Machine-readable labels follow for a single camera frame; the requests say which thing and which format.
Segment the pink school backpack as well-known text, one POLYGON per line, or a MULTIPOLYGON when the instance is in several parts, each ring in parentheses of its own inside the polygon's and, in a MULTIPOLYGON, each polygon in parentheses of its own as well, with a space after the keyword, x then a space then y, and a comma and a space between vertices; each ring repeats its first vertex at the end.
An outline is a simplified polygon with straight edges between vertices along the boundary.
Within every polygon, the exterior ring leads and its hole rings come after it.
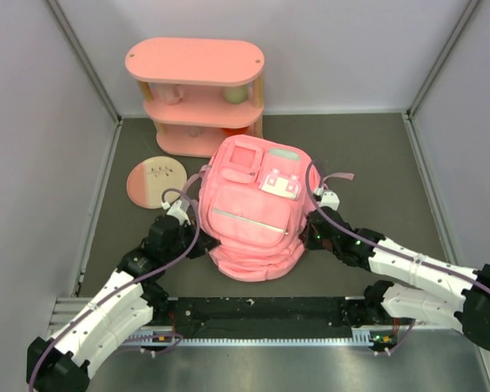
POLYGON ((310 156, 254 136, 226 138, 191 180, 201 179, 201 229, 219 240, 219 271, 243 282, 281 278, 305 251, 300 234, 317 188, 328 189, 310 156))

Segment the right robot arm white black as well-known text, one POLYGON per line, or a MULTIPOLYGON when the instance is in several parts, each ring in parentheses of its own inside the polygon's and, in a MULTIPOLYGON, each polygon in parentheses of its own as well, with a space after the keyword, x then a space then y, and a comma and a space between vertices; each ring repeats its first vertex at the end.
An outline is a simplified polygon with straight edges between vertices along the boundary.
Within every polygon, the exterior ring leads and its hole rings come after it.
POLYGON ((365 314, 374 323, 390 317, 437 323, 490 351, 490 264, 473 269, 438 261, 374 230, 353 229, 330 207, 308 214, 303 241, 349 267, 390 277, 365 290, 365 314))

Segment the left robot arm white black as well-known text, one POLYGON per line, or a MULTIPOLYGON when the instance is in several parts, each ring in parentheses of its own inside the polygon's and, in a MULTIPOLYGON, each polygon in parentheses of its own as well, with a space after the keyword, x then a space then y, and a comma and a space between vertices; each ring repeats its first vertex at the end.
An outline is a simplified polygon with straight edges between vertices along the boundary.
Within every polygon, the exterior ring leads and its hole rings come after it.
POLYGON ((47 339, 27 351, 31 391, 84 391, 98 367, 136 330, 170 314, 158 284, 165 271, 209 253, 219 240, 187 218, 160 216, 140 244, 126 253, 96 296, 47 339))

